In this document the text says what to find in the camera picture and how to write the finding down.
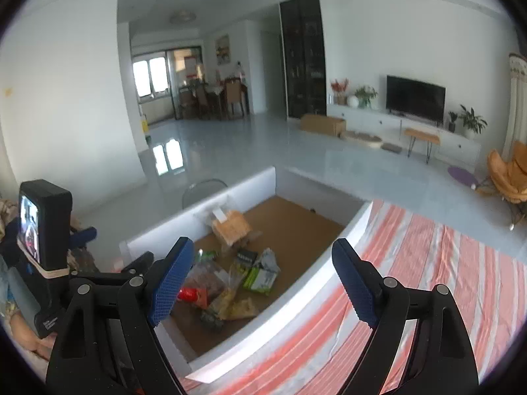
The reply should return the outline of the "long black gummy candy packet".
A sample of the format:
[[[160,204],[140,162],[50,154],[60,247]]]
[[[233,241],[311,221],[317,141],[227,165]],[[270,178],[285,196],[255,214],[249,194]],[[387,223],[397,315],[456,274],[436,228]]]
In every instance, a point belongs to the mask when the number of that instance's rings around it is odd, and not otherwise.
[[[252,299],[236,301],[237,291],[245,282],[246,276],[255,264],[255,251],[239,249],[231,262],[229,281],[224,291],[214,299],[208,299],[208,308],[203,310],[200,320],[209,328],[219,330],[226,321],[249,319],[259,314]]]

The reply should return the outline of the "white storage box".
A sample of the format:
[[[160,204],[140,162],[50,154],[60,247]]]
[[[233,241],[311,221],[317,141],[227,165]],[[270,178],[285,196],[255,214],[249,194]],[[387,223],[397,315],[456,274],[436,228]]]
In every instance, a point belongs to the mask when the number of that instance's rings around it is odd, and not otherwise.
[[[197,270],[155,332],[175,372],[210,383],[291,335],[335,276],[331,247],[357,245],[372,203],[296,170],[270,167],[120,245],[163,259],[187,237]]]

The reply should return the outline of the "white green snack packet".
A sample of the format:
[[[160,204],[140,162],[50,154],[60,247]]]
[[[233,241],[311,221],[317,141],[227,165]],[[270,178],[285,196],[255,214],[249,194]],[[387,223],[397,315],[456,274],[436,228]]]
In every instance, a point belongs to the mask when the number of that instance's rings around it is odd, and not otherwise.
[[[250,268],[243,288],[252,293],[269,295],[280,273],[281,268],[278,265],[275,252],[266,248]]]

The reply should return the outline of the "clear-wrapped bread slice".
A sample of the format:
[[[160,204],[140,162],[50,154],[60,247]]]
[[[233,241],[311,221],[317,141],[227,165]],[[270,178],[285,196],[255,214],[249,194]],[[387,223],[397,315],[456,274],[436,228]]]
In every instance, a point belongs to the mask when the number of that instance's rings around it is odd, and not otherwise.
[[[221,246],[222,256],[245,247],[263,234],[262,231],[253,229],[228,195],[209,204],[194,216],[212,229]]]

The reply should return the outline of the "purple round floor cushion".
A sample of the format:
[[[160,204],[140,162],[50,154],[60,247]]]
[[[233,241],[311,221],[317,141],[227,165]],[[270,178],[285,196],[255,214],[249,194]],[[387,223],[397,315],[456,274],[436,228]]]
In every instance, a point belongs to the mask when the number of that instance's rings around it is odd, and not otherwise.
[[[468,186],[471,189],[475,189],[478,185],[477,178],[470,171],[457,167],[449,166],[448,174],[454,178],[457,182],[461,183],[464,186]]]

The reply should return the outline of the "orange lounge chair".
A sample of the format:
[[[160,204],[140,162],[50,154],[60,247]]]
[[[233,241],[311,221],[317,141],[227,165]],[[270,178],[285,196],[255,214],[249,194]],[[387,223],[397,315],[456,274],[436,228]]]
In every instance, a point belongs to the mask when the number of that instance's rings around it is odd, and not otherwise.
[[[496,150],[488,154],[488,176],[471,189],[481,195],[498,195],[507,203],[513,231],[526,220],[526,144],[513,142],[512,157],[504,161]]]

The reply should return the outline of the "white tv cabinet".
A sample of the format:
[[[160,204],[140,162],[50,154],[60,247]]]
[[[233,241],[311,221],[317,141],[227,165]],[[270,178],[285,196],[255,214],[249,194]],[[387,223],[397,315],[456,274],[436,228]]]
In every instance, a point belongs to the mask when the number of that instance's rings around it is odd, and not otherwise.
[[[388,112],[372,109],[350,108],[344,105],[328,104],[327,115],[346,121],[347,130],[380,137],[384,143],[400,146],[405,152],[411,137],[406,133],[419,131],[439,138],[439,144],[431,146],[430,156],[449,164],[475,170],[479,163],[481,145],[442,127],[399,117]]]

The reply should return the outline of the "small wooden side table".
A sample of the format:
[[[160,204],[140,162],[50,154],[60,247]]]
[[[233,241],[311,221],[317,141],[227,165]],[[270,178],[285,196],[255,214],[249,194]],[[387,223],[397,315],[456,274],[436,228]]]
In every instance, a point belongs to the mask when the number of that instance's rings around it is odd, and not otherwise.
[[[433,147],[440,146],[439,136],[433,135],[431,133],[423,132],[414,128],[406,128],[404,130],[404,135],[409,138],[407,157],[411,156],[417,141],[421,141],[426,144],[426,163],[430,162]]]

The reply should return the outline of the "small dark potted plant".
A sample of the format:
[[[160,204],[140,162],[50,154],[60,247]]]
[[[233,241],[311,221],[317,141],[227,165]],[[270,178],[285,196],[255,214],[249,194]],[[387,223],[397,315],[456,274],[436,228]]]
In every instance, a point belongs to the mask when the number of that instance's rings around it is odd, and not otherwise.
[[[456,132],[458,114],[456,112],[448,112],[448,131]]]

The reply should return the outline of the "green potted plant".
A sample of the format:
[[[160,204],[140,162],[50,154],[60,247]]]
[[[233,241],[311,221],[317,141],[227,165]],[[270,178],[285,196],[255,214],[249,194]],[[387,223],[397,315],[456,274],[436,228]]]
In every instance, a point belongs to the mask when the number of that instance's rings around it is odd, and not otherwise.
[[[488,127],[488,122],[482,116],[478,115],[473,108],[468,109],[461,104],[461,109],[459,118],[463,125],[464,136],[467,139],[473,140]]]

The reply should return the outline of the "black flat television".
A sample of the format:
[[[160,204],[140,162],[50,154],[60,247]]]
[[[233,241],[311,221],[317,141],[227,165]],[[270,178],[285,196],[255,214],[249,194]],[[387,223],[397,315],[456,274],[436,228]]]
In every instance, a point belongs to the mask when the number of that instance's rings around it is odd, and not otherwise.
[[[387,75],[386,108],[426,119],[437,125],[444,120],[446,88],[413,79]]]

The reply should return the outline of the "green plant white vase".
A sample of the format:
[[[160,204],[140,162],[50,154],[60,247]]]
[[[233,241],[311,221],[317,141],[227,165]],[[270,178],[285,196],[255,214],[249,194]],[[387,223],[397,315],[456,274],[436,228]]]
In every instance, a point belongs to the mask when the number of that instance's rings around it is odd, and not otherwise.
[[[352,108],[371,108],[377,95],[378,92],[373,87],[361,86],[348,98],[347,103]]]

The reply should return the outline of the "dining table with chairs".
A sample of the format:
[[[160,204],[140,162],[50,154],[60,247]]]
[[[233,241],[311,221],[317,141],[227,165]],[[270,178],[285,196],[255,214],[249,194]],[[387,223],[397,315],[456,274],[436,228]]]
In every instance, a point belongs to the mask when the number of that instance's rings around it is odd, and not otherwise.
[[[230,77],[218,85],[195,79],[178,88],[179,119],[243,119],[250,115],[249,92],[240,79]]]

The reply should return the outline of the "red flower arrangement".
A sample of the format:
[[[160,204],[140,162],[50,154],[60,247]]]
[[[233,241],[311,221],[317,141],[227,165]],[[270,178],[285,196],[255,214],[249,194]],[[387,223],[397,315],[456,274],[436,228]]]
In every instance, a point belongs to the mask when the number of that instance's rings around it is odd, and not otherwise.
[[[330,87],[333,93],[334,103],[338,105],[347,104],[347,89],[349,86],[349,80],[343,79],[341,81],[335,79],[330,82]]]

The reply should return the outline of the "black tall cabinet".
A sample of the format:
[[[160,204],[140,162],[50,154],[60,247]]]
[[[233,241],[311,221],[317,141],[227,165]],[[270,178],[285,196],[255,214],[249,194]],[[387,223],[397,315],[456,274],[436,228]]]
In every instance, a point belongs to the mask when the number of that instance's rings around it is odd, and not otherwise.
[[[288,116],[326,113],[326,64],[320,0],[280,3]]]

